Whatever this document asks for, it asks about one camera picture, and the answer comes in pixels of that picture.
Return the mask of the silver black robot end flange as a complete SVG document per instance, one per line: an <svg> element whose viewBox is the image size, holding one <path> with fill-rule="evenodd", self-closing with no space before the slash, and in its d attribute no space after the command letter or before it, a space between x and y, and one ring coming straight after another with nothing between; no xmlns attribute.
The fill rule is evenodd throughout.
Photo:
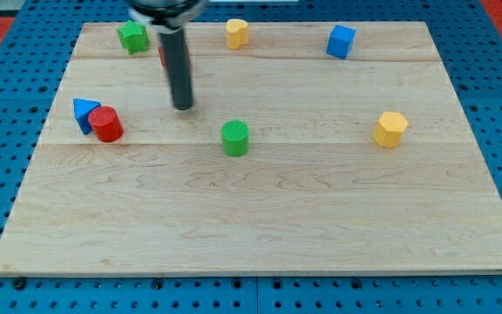
<svg viewBox="0 0 502 314"><path fill-rule="evenodd" d="M128 0L128 4L136 22L179 29L199 16L208 0Z"/></svg>

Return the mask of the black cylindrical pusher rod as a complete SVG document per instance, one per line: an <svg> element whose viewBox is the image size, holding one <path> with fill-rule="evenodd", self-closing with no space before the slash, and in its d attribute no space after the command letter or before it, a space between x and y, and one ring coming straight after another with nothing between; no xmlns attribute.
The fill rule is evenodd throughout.
<svg viewBox="0 0 502 314"><path fill-rule="evenodd" d="M179 28L171 33L160 33L159 39L173 107L177 110L189 110L193 107L194 100L185 30Z"/></svg>

